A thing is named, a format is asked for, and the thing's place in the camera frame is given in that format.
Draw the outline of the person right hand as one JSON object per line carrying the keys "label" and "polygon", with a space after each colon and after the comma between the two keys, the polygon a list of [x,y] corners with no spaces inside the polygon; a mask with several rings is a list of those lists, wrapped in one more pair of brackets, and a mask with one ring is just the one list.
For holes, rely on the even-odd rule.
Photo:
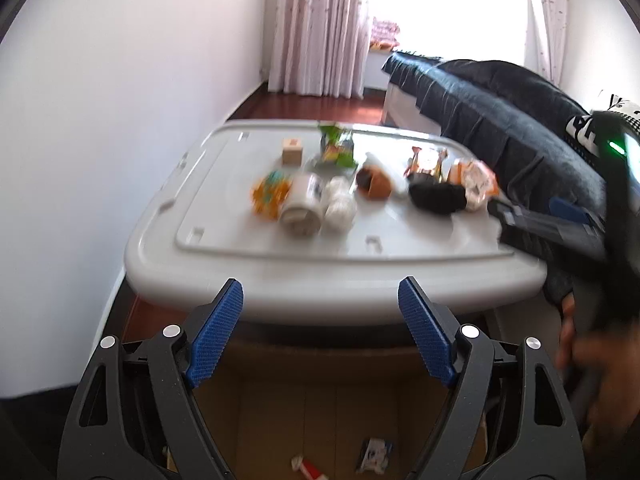
{"label": "person right hand", "polygon": [[588,413],[589,430],[584,439],[588,451],[602,451],[618,443],[639,415],[639,326],[624,332],[575,334],[575,299],[561,302],[562,324],[555,365],[564,370],[577,364],[600,375],[597,397]]}

